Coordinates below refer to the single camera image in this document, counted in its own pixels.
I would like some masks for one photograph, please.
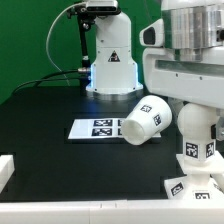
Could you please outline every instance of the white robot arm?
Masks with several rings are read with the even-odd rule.
[[[161,11],[162,18],[140,33],[147,47],[145,84],[151,93],[177,99],[173,102],[190,102],[177,110],[183,135],[177,159],[187,176],[167,180],[167,194],[171,199],[223,198],[210,174],[220,182],[224,173],[211,135],[216,124],[217,138],[224,139],[224,0],[163,0]]]
[[[88,31],[94,20],[97,54],[91,65],[87,95],[104,100],[126,100],[141,95],[143,86],[138,82],[138,66],[132,59],[130,19],[115,0],[85,2],[78,9],[80,30]]]

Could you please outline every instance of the paper cup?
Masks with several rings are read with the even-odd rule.
[[[124,120],[121,132],[127,142],[141,145],[167,128],[171,121],[172,112],[168,104],[157,96],[146,96]]]

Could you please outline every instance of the black tabletop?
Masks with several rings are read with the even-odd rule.
[[[107,102],[77,87],[20,90],[0,106],[0,154],[15,172],[1,202],[165,199],[164,179],[176,177],[179,134],[160,143],[124,139],[68,140],[74,119],[125,118],[139,99]]]

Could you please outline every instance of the cable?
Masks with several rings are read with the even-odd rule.
[[[69,7],[67,7],[66,9],[64,9],[64,10],[57,16],[57,18],[54,20],[54,22],[52,23],[52,25],[51,25],[51,27],[50,27],[50,30],[49,30],[49,32],[48,32],[47,40],[46,40],[46,53],[47,53],[47,57],[48,57],[49,61],[51,62],[51,64],[52,64],[55,68],[57,68],[59,71],[62,71],[62,69],[59,68],[59,67],[54,63],[53,59],[51,58],[50,51],[49,51],[49,42],[50,42],[50,38],[51,38],[52,31],[53,31],[53,29],[54,29],[56,23],[58,22],[58,20],[61,18],[61,16],[62,16],[65,12],[67,12],[67,11],[68,11],[69,9],[71,9],[71,8],[74,8],[74,7],[76,7],[76,6],[82,6],[82,5],[86,5],[86,3],[85,3],[85,2],[82,2],[82,3],[76,3],[76,4],[73,4],[73,5],[69,6]]]
[[[42,79],[49,79],[49,78],[52,78],[52,77],[55,77],[55,76],[58,76],[58,75],[65,75],[65,74],[76,73],[76,72],[78,72],[78,69],[68,70],[68,71],[61,71],[61,72],[54,72],[52,74],[44,76],[40,80],[42,80]],[[34,87],[38,87],[41,83],[42,83],[41,81],[40,82],[36,82]]]
[[[23,86],[30,85],[30,84],[33,84],[33,83],[38,83],[38,82],[53,82],[53,81],[64,81],[64,80],[74,80],[74,79],[78,79],[78,80],[85,79],[85,80],[88,80],[87,77],[83,77],[83,76],[80,76],[80,77],[74,77],[74,78],[60,78],[60,79],[40,79],[40,80],[33,80],[33,81],[25,82],[25,83],[19,85],[18,87],[16,87],[16,88],[13,90],[12,95],[15,95],[16,92],[17,92],[19,89],[21,89]]]

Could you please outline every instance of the green wall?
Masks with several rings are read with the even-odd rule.
[[[133,58],[140,65],[142,52],[139,32],[160,17],[156,0],[118,0],[122,11],[132,20]],[[19,84],[57,71],[48,61],[45,42],[57,15],[73,4],[69,0],[7,0],[0,2],[0,103]],[[87,33],[91,60],[95,58],[94,31]],[[50,42],[54,61],[64,70],[80,67],[81,50],[76,19],[64,16]]]

